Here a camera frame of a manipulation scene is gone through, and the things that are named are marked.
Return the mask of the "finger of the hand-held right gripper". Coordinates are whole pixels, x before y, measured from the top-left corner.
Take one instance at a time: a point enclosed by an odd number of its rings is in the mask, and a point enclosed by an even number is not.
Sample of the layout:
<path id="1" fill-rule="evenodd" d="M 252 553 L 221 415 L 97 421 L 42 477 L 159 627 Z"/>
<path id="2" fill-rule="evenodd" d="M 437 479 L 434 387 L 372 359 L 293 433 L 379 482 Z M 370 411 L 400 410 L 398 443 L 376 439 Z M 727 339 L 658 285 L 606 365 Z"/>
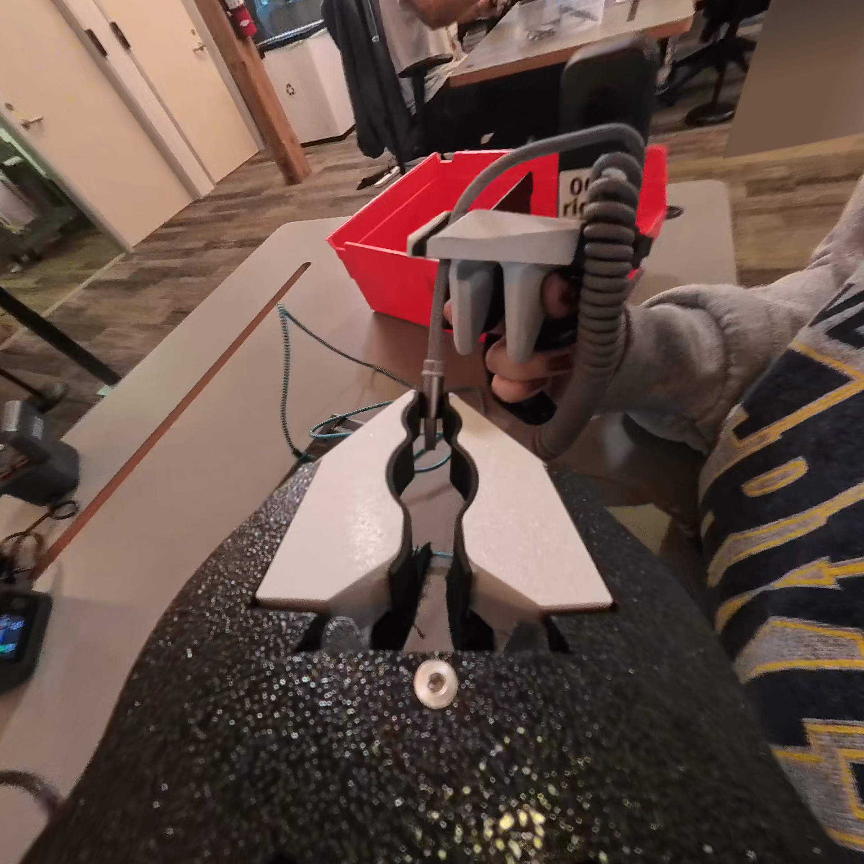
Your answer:
<path id="1" fill-rule="evenodd" d="M 472 211 L 457 219 L 443 211 L 411 232 L 407 255 L 448 261 L 445 275 L 455 350 L 471 354 L 477 347 L 494 289 L 493 268 L 500 261 L 500 218 L 491 211 Z"/>
<path id="2" fill-rule="evenodd" d="M 544 323 L 541 286 L 551 271 L 571 265 L 576 257 L 581 227 L 578 222 L 530 213 L 491 211 L 499 216 L 503 236 L 500 268 L 507 350 L 516 362 L 534 352 Z M 489 327 L 486 322 L 483 333 Z"/>

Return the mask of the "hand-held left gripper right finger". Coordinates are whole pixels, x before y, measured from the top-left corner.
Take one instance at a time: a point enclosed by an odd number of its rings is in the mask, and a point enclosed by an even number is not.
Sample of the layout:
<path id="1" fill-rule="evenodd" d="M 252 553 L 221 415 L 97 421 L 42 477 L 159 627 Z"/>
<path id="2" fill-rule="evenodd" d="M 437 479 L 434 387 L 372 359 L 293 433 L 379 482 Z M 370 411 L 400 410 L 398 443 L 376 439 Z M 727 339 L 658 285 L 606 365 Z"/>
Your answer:
<path id="1" fill-rule="evenodd" d="M 446 397 L 449 480 L 462 504 L 447 575 L 458 652 L 492 652 L 495 628 L 606 612 L 612 595 L 544 462 L 457 395 Z"/>

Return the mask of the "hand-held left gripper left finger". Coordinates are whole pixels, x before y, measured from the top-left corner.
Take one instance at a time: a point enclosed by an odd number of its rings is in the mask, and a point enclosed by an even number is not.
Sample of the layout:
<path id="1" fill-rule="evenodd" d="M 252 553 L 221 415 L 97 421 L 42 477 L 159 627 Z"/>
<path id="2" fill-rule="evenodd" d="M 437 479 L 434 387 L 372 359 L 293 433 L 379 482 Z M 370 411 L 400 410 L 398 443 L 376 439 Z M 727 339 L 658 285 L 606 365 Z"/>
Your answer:
<path id="1" fill-rule="evenodd" d="M 260 607 L 348 618 L 374 650 L 404 648 L 424 576 L 402 494 L 415 477 L 424 408 L 410 391 L 316 462 L 256 590 Z"/>

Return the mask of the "red plastic bin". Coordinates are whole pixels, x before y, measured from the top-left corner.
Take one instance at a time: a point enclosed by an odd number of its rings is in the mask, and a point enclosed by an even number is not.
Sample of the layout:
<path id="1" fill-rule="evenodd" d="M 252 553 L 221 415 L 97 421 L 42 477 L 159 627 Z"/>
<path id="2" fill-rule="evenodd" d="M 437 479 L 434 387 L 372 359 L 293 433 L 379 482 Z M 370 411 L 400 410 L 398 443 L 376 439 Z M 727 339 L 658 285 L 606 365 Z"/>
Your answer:
<path id="1" fill-rule="evenodd" d="M 428 326 L 437 261 L 407 254 L 408 236 L 451 211 L 474 178 L 504 150 L 425 157 L 328 237 L 375 312 Z M 556 155 L 535 158 L 496 179 L 471 209 L 574 219 L 586 197 L 588 169 L 559 172 Z"/>

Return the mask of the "person's right forearm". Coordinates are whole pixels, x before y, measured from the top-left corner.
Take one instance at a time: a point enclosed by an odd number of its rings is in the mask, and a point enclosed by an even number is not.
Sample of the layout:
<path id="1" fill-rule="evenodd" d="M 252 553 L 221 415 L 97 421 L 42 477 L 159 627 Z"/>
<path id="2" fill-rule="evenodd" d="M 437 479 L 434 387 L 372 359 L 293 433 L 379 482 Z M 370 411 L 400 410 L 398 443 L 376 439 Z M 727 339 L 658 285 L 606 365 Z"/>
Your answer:
<path id="1" fill-rule="evenodd" d="M 686 285 L 625 311 L 619 367 L 595 410 L 708 454 L 722 423 L 793 339 L 843 289 L 863 256 L 860 181 L 797 272 L 755 288 Z"/>

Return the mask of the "person's right hand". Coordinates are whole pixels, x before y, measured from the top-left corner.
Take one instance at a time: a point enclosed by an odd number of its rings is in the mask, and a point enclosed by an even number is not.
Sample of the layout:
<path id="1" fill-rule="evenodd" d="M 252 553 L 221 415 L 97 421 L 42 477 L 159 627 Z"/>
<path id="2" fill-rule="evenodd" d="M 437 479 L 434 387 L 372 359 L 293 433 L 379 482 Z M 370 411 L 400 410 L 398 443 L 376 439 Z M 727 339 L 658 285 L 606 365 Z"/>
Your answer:
<path id="1" fill-rule="evenodd" d="M 578 310 L 579 290 L 564 270 L 553 270 L 541 286 L 544 323 L 564 319 Z M 491 374 L 491 391 L 503 403 L 517 404 L 534 396 L 561 377 L 567 378 L 574 364 L 576 345 L 535 351 L 524 362 L 508 356 L 506 325 L 502 319 L 486 337 L 484 363 Z"/>

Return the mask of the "grey office table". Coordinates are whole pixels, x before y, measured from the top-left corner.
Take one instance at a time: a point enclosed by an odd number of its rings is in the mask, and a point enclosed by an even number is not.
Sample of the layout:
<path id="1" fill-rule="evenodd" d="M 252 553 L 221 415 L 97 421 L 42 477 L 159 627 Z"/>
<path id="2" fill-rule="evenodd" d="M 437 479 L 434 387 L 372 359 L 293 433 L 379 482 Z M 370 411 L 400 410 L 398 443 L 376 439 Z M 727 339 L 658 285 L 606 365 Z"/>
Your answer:
<path id="1" fill-rule="evenodd" d="M 551 24 L 549 35 L 536 37 L 529 36 L 523 16 L 512 7 L 459 63 L 449 81 L 460 88 L 556 66 L 582 47 L 630 35 L 681 36 L 690 30 L 695 7 L 692 1 L 603 2 L 598 21 L 578 22 L 567 14 Z"/>

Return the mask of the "black office chair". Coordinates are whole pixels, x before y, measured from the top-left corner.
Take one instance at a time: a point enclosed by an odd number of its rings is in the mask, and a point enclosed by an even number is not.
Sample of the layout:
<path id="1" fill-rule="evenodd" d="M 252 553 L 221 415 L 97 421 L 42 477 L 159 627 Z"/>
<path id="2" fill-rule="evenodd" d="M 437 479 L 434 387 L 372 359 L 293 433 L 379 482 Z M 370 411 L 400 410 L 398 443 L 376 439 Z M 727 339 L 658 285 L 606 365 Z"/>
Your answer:
<path id="1" fill-rule="evenodd" d="M 426 76 L 431 70 L 448 64 L 449 58 L 447 55 L 433 55 L 427 59 L 422 59 L 414 64 L 405 67 L 405 70 L 398 74 L 401 80 L 411 82 L 413 98 L 414 98 L 414 114 L 413 124 L 415 130 L 415 147 L 412 153 L 419 156 L 426 156 L 422 150 L 427 149 L 428 145 L 428 122 L 426 111 Z M 396 144 L 396 162 L 391 166 L 379 170 L 377 173 L 364 177 L 358 184 L 357 190 L 377 189 L 390 184 L 392 181 L 404 176 L 408 172 L 409 167 L 413 167 L 418 159 L 406 158 L 399 144 Z"/>

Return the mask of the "dark jacket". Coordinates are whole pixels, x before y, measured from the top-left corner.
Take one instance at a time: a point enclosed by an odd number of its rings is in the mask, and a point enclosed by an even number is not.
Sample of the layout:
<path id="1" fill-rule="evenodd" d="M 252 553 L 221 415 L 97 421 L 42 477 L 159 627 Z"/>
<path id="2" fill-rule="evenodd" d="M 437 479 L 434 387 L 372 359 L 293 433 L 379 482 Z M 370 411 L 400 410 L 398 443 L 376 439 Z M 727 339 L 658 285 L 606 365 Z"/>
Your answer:
<path id="1" fill-rule="evenodd" d="M 375 1 L 323 1 L 321 16 L 339 49 L 361 153 L 420 157 L 420 136 L 394 69 Z"/>

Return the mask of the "white recycling bin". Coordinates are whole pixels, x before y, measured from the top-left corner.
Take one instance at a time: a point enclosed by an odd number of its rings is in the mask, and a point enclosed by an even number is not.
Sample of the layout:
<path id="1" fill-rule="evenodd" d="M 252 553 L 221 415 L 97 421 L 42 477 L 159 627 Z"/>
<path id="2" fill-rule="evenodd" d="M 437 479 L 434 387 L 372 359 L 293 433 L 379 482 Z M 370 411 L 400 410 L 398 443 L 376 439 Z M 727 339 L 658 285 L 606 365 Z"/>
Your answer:
<path id="1" fill-rule="evenodd" d="M 268 39 L 259 52 L 301 145 L 340 140 L 353 130 L 341 54 L 323 21 Z"/>

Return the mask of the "black charger block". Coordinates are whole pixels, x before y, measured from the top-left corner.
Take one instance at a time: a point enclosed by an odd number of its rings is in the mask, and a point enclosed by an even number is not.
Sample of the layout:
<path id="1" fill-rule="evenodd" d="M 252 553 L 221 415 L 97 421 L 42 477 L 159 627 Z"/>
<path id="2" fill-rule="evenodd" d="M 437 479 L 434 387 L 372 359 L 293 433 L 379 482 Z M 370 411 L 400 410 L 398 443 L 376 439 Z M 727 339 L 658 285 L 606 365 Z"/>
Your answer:
<path id="1" fill-rule="evenodd" d="M 59 503 L 81 478 L 78 451 L 57 439 L 29 402 L 10 400 L 1 416 L 1 496 L 35 506 Z"/>

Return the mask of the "black legged table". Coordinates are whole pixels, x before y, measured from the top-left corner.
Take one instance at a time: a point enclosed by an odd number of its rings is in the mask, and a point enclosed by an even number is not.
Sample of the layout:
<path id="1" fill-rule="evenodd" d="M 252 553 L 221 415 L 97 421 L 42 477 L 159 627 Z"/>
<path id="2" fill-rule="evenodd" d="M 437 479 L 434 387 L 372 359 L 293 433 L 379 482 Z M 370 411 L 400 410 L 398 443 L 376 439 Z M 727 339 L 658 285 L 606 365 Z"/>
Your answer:
<path id="1" fill-rule="evenodd" d="M 99 360 L 44 316 L 14 297 L 5 287 L 1 287 L 1 309 L 102 385 L 112 388 L 120 383 L 121 376 L 109 365 Z M 1 379 L 24 392 L 27 401 L 42 414 L 54 409 L 68 395 L 68 387 L 65 384 L 57 383 L 48 389 L 39 389 L 4 368 L 1 369 Z"/>

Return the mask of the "black power station with display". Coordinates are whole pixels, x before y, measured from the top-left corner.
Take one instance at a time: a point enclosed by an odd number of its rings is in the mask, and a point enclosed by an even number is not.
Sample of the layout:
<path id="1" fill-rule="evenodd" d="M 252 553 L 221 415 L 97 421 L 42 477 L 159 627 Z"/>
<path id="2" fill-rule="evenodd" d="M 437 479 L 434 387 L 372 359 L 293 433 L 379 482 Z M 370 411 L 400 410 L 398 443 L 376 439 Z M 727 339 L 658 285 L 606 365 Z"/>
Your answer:
<path id="1" fill-rule="evenodd" d="M 53 610 L 43 592 L 1 588 L 1 695 L 25 684 L 34 674 Z"/>

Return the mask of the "white door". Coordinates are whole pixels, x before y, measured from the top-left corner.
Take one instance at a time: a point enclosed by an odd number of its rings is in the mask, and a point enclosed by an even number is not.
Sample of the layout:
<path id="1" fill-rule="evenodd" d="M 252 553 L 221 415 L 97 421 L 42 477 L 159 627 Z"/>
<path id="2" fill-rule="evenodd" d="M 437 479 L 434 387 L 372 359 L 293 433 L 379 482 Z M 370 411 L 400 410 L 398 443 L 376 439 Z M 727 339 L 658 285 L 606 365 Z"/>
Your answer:
<path id="1" fill-rule="evenodd" d="M 1 3 L 2 119 L 124 249 L 193 197 L 53 2 Z"/>
<path id="2" fill-rule="evenodd" d="M 259 150 L 193 2 L 97 2 L 212 185 Z"/>

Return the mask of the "wooden support post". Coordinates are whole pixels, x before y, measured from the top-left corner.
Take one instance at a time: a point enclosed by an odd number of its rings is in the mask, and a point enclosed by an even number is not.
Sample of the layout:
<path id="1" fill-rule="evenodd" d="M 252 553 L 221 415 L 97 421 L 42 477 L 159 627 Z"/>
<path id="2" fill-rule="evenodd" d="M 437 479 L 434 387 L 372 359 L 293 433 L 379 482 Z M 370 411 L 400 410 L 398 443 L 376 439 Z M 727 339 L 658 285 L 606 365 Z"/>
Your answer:
<path id="1" fill-rule="evenodd" d="M 231 73 L 271 159 L 289 186 L 302 183 L 310 176 L 311 169 L 254 40 L 237 37 L 222 1 L 195 1 L 194 5 Z"/>

